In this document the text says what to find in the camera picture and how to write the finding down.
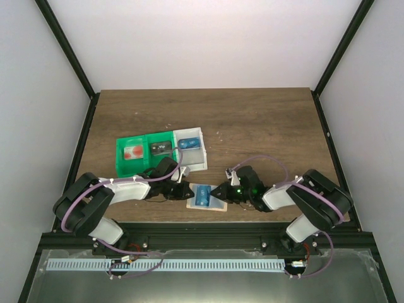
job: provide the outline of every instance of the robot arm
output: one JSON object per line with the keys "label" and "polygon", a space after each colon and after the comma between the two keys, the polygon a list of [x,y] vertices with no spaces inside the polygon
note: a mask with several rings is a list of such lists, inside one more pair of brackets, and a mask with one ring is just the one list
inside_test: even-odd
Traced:
{"label": "robot arm", "polygon": [[300,208],[303,214],[281,235],[281,242],[288,250],[319,230],[331,230],[352,207],[349,194],[314,169],[293,182],[272,187],[266,187],[251,166],[241,167],[237,172],[227,170],[226,174],[229,181],[213,190],[212,196],[228,203],[249,201],[264,212],[291,205]]}
{"label": "robot arm", "polygon": [[97,178],[92,173],[83,174],[56,202],[53,212],[62,220],[69,207],[84,191],[99,182],[103,182],[105,183],[103,186],[93,190],[76,205],[66,221],[66,227],[76,236],[89,235],[110,245],[125,247],[123,229],[117,222],[103,217],[108,206],[131,199],[150,199],[159,194],[164,195],[167,199],[192,198],[194,193],[189,188],[189,183],[182,180],[189,173],[188,167],[181,167],[175,171],[171,179],[147,182],[147,179],[156,179],[169,174],[176,167],[177,162],[165,157],[150,172],[150,175],[143,173],[124,182]]}

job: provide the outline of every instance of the green tray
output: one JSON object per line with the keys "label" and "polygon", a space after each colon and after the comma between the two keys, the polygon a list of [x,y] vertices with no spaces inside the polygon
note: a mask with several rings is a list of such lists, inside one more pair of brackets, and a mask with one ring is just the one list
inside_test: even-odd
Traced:
{"label": "green tray", "polygon": [[[150,144],[163,141],[171,141],[171,146],[174,148],[176,145],[174,141],[174,134],[172,131],[164,133],[144,134],[142,136],[119,138],[116,140],[116,161],[115,168],[119,178],[132,177],[133,175],[144,172],[150,167],[156,167],[157,164],[164,157],[169,155],[153,156],[150,153]],[[126,160],[124,158],[124,148],[129,146],[143,146],[143,158]],[[173,159],[177,161],[176,154],[174,153]]]}

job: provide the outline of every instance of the wooden tabletop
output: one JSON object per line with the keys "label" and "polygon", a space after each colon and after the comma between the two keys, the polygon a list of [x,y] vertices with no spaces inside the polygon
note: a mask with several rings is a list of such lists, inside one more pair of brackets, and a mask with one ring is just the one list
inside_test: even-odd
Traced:
{"label": "wooden tabletop", "polygon": [[[226,180],[226,168],[261,154],[282,161],[291,176],[314,168],[337,182],[308,88],[104,90],[78,176],[93,172],[117,177],[117,138],[195,127],[202,128],[208,170],[190,173],[190,182],[219,185]],[[275,162],[254,160],[249,165],[267,185],[284,179]],[[220,212],[190,210],[185,201],[135,200],[112,205],[106,213],[131,222],[291,221],[299,214],[296,206],[260,213],[229,205]]]}

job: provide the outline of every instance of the white wall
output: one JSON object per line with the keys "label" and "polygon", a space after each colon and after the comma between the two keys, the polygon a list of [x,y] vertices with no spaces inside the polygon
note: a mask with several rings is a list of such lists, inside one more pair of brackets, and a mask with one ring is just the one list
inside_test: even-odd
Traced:
{"label": "white wall", "polygon": [[375,1],[321,103],[365,230],[404,302],[404,2]]}
{"label": "white wall", "polygon": [[34,1],[1,1],[0,28],[0,302],[17,302],[89,99]]}
{"label": "white wall", "polygon": [[360,0],[50,0],[97,91],[309,86]]}

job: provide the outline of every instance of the black metal frame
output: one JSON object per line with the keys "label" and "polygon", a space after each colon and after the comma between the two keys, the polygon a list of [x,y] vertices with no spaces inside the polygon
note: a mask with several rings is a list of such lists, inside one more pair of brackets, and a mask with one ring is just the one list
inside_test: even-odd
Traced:
{"label": "black metal frame", "polygon": [[[147,239],[149,249],[245,249],[260,250],[268,239],[277,239],[287,227],[287,222],[278,223],[122,223],[130,234]],[[357,232],[343,228],[330,233],[334,247],[341,249],[370,249],[378,262],[378,273],[389,302],[396,302],[386,270],[372,233]],[[318,248],[329,248],[327,238],[316,238]],[[19,302],[26,302],[30,287],[39,265],[40,256],[46,249],[94,249],[89,237],[78,238],[62,231],[42,234]]]}
{"label": "black metal frame", "polygon": [[[63,30],[57,21],[47,0],[35,0],[44,18],[53,31],[57,41],[62,47],[66,57],[71,63],[77,77],[81,81],[89,98],[85,123],[80,134],[79,142],[74,153],[68,178],[64,190],[69,188],[76,179],[81,156],[85,147],[86,139],[91,127],[92,119],[97,106],[99,93],[95,93],[86,74],[83,71],[76,55],[73,52]],[[341,187],[348,190],[348,184],[345,179],[341,163],[339,161],[335,145],[328,129],[326,118],[321,107],[320,95],[326,84],[329,82],[334,70],[340,62],[343,54],[352,41],[360,24],[364,20],[367,12],[370,10],[374,0],[362,0],[355,15],[352,18],[341,42],[338,44],[330,63],[327,65],[316,89],[312,92],[314,104],[316,106],[319,120],[324,131],[324,135],[330,150],[331,158],[335,166],[335,171]],[[374,241],[373,235],[369,232],[363,232],[357,217],[355,208],[350,213],[350,222],[343,223],[333,229],[330,236],[333,239],[336,248],[368,248],[371,250],[373,258],[379,263],[378,273],[381,277],[384,290],[389,302],[396,302],[393,290],[388,280],[383,262]],[[277,239],[281,230],[284,230],[288,222],[278,223],[123,223],[122,227],[130,234],[148,239],[149,249],[256,249],[261,247],[264,239]],[[325,237],[318,237],[318,248],[328,247],[328,241]],[[72,234],[66,234],[60,230],[60,221],[55,220],[53,232],[42,234],[37,252],[35,253],[32,266],[30,268],[27,280],[24,284],[19,302],[26,302],[28,299],[30,287],[39,264],[39,259],[44,249],[93,249],[93,241],[89,238],[77,238]]]}

